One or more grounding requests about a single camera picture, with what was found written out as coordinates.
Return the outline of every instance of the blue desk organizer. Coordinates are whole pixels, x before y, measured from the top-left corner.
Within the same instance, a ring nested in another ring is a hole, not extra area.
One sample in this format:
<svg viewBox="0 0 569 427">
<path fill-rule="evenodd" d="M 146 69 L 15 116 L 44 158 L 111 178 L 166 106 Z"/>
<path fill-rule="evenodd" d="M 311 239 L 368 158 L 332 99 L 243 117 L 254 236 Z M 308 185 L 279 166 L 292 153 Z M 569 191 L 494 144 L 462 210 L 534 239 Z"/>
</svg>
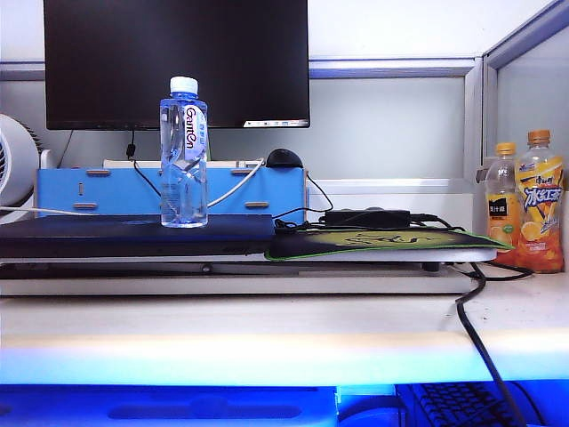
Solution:
<svg viewBox="0 0 569 427">
<path fill-rule="evenodd" d="M 159 169 L 141 171 L 160 189 Z M 209 200 L 225 194 L 250 169 L 208 168 Z M 93 214 L 159 214 L 160 197 L 132 168 L 40 169 L 36 206 Z M 278 215 L 308 206 L 304 169 L 262 167 L 231 196 L 210 208 L 210 214 Z M 304 211 L 283 217 L 302 223 Z"/>
</svg>

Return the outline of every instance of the orange drink bottle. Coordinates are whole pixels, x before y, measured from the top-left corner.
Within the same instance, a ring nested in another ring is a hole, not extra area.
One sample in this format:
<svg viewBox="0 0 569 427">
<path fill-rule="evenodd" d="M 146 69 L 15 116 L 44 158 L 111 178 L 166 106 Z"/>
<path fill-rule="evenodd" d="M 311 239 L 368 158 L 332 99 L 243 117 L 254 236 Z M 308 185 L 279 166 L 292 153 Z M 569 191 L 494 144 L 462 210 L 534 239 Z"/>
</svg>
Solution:
<svg viewBox="0 0 569 427">
<path fill-rule="evenodd" d="M 496 144 L 498 157 L 486 174 L 487 234 L 514 249 L 498 250 L 495 261 L 516 264 L 516 247 L 519 236 L 519 201 L 516 193 L 515 142 Z"/>
<path fill-rule="evenodd" d="M 522 225 L 517 265 L 537 273 L 563 270 L 560 213 L 563 196 L 563 159 L 549 149 L 550 133 L 528 133 L 529 150 L 516 161 L 516 184 Z"/>
</svg>

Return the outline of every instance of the black keyboard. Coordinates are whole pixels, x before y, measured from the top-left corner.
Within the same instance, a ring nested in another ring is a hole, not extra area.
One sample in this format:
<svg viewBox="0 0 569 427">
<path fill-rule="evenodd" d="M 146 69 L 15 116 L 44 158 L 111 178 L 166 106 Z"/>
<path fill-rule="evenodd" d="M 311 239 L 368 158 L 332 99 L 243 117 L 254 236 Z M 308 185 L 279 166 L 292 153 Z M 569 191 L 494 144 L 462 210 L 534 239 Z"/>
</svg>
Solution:
<svg viewBox="0 0 569 427">
<path fill-rule="evenodd" d="M 432 427 L 516 427 L 506 403 L 497 399 L 482 383 L 429 383 L 405 387 Z"/>
</svg>

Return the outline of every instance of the computer mouse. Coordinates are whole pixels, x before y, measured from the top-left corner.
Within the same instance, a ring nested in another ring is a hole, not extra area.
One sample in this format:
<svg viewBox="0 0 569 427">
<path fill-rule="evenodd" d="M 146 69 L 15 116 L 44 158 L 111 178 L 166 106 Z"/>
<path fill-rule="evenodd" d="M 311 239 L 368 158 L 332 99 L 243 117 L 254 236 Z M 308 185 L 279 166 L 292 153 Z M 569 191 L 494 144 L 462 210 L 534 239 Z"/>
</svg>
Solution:
<svg viewBox="0 0 569 427">
<path fill-rule="evenodd" d="M 302 160 L 289 149 L 273 149 L 265 162 L 266 167 L 302 167 Z"/>
</svg>

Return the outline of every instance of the white desk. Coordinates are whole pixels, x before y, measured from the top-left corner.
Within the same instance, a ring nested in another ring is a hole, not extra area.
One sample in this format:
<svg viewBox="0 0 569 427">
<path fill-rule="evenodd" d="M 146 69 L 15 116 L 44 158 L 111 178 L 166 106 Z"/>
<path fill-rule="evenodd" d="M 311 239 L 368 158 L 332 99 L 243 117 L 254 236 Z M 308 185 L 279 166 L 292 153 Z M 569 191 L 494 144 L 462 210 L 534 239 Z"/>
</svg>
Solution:
<svg viewBox="0 0 569 427">
<path fill-rule="evenodd" d="M 488 380 L 453 301 L 395 295 L 5 297 L 0 382 Z M 466 309 L 504 379 L 569 378 L 568 273 L 488 283 Z"/>
</svg>

